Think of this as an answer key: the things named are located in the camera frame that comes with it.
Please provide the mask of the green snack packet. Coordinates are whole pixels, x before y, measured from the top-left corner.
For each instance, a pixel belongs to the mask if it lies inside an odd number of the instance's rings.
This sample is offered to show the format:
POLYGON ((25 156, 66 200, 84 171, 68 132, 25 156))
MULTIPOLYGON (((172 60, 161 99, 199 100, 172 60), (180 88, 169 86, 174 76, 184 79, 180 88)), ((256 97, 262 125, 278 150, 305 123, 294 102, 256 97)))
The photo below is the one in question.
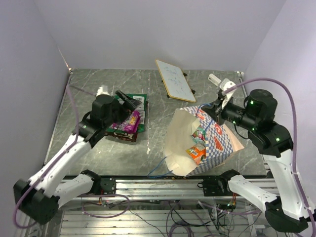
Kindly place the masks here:
MULTIPOLYGON (((147 99, 147 95, 146 94, 133 94, 133 93, 128 93, 128 96, 132 97, 133 99, 139 100, 142 102, 142 104, 135 110, 135 111, 139 111, 140 115, 141 115, 141 119, 140 119, 140 123, 138 125, 137 131, 136 132, 144 132, 145 131, 145 115, 146 115, 146 107, 147 107, 147 103, 148 101, 147 99)), ((107 129, 107 132, 123 132, 123 131, 119 131, 119 130, 113 130, 110 129, 110 127, 107 129)))

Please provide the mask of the purple candy bag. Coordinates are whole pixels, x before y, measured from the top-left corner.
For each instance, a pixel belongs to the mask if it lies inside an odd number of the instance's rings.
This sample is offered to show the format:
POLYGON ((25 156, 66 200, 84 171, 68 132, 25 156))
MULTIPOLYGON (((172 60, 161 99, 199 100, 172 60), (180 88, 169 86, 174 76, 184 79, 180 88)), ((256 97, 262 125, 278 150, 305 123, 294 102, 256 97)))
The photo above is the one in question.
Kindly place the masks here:
POLYGON ((113 123, 110 129, 119 130, 126 133, 135 133, 140 123, 141 115, 139 111, 133 111, 131 115, 121 124, 113 123))

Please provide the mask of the brown Kettle chips bag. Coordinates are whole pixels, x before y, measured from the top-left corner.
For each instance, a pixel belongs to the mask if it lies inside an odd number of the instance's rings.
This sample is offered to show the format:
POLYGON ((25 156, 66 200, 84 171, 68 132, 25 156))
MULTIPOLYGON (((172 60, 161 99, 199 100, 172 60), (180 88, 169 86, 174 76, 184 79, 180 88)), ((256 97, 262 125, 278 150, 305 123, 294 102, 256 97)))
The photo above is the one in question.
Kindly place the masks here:
POLYGON ((127 133, 127 132, 105 132, 105 136, 111 136, 113 138, 127 141, 136 142, 138 133, 127 133))

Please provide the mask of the blue checkered paper bag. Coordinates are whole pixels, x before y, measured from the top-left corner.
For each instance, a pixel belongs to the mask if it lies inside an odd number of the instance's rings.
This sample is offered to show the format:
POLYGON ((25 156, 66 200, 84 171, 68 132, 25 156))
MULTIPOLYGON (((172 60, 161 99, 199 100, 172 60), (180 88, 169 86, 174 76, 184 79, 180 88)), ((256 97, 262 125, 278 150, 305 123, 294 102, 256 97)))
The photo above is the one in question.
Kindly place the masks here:
POLYGON ((223 165, 244 148, 233 132, 219 125, 202 106, 176 109, 163 147, 168 172, 194 176, 223 165))

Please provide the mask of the orange snack packet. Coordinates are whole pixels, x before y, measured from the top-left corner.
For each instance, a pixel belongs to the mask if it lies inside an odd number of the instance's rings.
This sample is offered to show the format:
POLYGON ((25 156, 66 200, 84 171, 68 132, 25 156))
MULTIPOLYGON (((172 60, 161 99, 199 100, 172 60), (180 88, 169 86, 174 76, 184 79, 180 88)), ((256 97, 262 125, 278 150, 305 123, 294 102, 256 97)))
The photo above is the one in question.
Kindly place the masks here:
POLYGON ((196 143, 189 149, 186 149, 186 153, 191 156, 196 165, 199 165, 206 159, 206 148, 203 144, 196 143))

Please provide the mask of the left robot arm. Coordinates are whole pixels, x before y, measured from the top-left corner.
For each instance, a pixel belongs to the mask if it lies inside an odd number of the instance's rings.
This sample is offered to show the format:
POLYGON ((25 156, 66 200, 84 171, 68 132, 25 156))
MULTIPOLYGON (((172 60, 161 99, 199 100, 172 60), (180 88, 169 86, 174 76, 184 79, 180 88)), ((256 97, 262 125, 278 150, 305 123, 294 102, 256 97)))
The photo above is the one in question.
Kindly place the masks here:
POLYGON ((106 130, 114 123, 127 120, 141 105, 122 91, 116 97, 107 93, 98 94, 92 107, 82 119, 77 120, 74 131, 61 150, 35 175, 24 181, 19 179, 13 186, 15 209, 13 223, 17 223, 17 212, 34 220, 36 224, 48 223, 58 209, 73 198, 88 194, 95 196, 101 189, 101 178, 96 173, 85 170, 76 178, 62 183, 62 179, 75 162, 87 154, 105 137, 106 130))

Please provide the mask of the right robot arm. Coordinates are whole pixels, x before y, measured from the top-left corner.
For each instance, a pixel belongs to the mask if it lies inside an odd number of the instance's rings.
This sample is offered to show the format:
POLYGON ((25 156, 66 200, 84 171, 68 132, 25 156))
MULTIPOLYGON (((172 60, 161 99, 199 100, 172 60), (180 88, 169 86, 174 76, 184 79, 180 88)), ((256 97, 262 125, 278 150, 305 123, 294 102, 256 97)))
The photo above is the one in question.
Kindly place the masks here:
POLYGON ((294 143, 287 128, 274 121, 277 100, 262 89, 250 92, 244 107, 229 101, 223 106, 219 96, 210 105, 202 106, 218 125, 225 121, 247 130, 248 139, 267 162, 277 185, 278 194, 272 194, 247 181, 235 170, 221 175, 218 191, 223 195, 236 193, 259 208, 266 220, 278 232, 300 233, 313 223, 316 208, 304 205, 303 195, 294 178, 294 143))

